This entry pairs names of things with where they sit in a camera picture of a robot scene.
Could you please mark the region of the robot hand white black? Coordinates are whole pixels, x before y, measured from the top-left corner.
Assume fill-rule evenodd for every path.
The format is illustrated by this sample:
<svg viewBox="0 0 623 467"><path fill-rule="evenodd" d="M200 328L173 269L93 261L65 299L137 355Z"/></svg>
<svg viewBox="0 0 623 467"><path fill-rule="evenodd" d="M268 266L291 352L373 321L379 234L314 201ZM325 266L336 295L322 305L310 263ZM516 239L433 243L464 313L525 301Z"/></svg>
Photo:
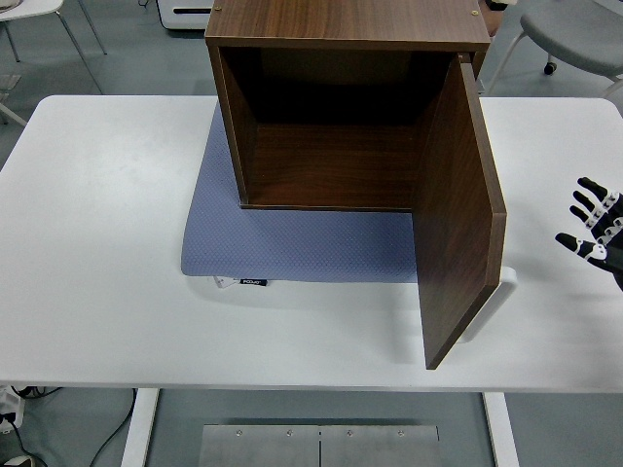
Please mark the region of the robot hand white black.
<svg viewBox="0 0 623 467"><path fill-rule="evenodd" d="M555 239L588 264L611 273L622 289L622 194L588 177L578 178L577 183L593 197L575 190L572 196L576 204L569 212L583 223L593 239L580 239L569 233L557 233Z"/></svg>

